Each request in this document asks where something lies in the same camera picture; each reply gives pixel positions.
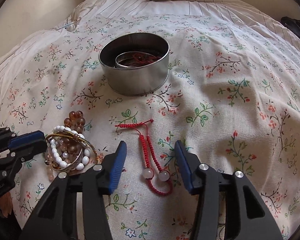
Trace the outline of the floral bed sheet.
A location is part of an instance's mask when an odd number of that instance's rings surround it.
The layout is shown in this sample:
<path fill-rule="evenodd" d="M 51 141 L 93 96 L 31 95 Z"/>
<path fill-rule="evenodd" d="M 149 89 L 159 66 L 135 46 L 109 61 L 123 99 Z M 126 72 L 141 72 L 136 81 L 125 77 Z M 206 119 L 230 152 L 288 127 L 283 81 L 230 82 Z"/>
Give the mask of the floral bed sheet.
<path fill-rule="evenodd" d="M 114 239 L 189 239 L 198 197 L 185 189 L 174 155 L 185 148 L 216 171 L 242 171 L 253 183 L 282 239 L 300 225 L 300 89 L 265 93 L 242 86 L 167 90 L 126 97 L 94 93 L 0 91 L 0 127 L 17 134 L 61 125 L 82 111 L 84 136 L 100 159 L 127 143 L 119 187 L 104 199 Z"/>

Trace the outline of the gold bangle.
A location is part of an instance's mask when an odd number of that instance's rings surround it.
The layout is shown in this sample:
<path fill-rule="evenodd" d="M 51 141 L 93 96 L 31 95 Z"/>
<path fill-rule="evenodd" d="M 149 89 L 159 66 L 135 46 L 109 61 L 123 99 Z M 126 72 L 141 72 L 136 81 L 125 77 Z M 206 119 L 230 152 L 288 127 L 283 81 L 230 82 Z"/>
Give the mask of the gold bangle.
<path fill-rule="evenodd" d="M 58 131 L 47 135 L 45 163 L 57 172 L 81 171 L 91 160 L 99 163 L 94 146 L 76 131 Z"/>

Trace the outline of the silver bangle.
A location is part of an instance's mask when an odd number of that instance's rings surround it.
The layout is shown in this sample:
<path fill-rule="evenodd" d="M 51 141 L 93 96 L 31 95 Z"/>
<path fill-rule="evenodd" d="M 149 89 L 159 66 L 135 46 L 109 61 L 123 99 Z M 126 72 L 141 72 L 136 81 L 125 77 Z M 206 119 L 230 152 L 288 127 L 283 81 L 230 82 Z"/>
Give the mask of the silver bangle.
<path fill-rule="evenodd" d="M 139 51 L 129 51 L 118 55 L 116 68 L 139 68 L 159 61 L 161 57 Z"/>

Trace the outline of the black jacket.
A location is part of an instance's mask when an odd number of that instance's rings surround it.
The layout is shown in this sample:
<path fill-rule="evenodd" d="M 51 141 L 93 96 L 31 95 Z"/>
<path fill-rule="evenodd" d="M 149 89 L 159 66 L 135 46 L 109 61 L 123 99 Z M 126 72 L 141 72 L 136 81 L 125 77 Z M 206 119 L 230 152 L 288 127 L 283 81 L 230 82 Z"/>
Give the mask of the black jacket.
<path fill-rule="evenodd" d="M 292 19 L 289 17 L 282 17 L 281 23 L 286 28 L 291 30 L 298 38 L 300 38 L 300 20 Z"/>

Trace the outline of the round metal tin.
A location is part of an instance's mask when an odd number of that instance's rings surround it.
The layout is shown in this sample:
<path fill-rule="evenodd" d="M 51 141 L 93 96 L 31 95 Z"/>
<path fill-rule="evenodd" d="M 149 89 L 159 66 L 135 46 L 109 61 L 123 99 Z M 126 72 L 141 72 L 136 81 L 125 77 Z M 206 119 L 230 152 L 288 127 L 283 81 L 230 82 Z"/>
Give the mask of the round metal tin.
<path fill-rule="evenodd" d="M 151 33 L 120 36 L 100 51 L 99 61 L 115 92 L 125 96 L 148 94 L 168 78 L 169 43 Z"/>

